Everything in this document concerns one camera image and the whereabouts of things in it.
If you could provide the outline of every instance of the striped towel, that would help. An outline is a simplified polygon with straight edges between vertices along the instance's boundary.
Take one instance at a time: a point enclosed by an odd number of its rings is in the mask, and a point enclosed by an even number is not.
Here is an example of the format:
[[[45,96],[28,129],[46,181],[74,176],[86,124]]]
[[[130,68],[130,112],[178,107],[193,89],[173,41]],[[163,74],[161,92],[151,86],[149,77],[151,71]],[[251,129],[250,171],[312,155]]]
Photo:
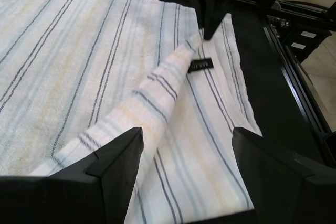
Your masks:
[[[186,74],[192,59],[213,69]],[[158,0],[0,0],[2,175],[48,176],[126,130],[144,151],[125,223],[252,209],[232,131],[260,134],[230,14],[203,41],[193,9]]]

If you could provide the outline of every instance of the towel fold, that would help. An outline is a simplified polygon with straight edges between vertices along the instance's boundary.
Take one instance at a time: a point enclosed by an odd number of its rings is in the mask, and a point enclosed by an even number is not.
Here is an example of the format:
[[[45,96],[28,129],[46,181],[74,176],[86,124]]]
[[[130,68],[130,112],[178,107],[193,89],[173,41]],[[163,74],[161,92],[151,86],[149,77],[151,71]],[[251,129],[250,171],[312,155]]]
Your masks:
[[[0,0],[0,16],[2,174],[48,176],[140,126],[125,223],[253,208],[232,131],[260,130],[230,14],[211,41],[193,9],[158,0]],[[187,74],[203,58],[214,68]]]

